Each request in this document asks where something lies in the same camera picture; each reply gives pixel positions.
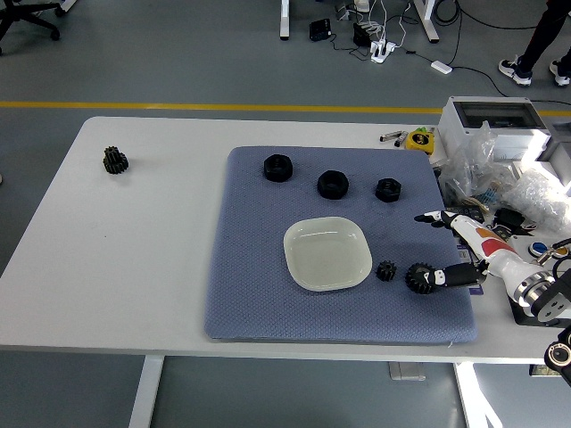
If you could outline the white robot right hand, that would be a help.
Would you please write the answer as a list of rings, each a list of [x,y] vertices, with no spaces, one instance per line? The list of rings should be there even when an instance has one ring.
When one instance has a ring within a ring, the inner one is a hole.
[[[441,269],[416,268],[411,274],[411,280],[421,290],[436,286],[468,285],[478,281],[481,276],[492,275],[499,277],[511,298],[517,300],[550,278],[540,266],[522,260],[492,230],[468,216],[440,210],[418,215],[414,220],[434,227],[444,226],[456,232],[481,260],[478,266],[458,264]]]

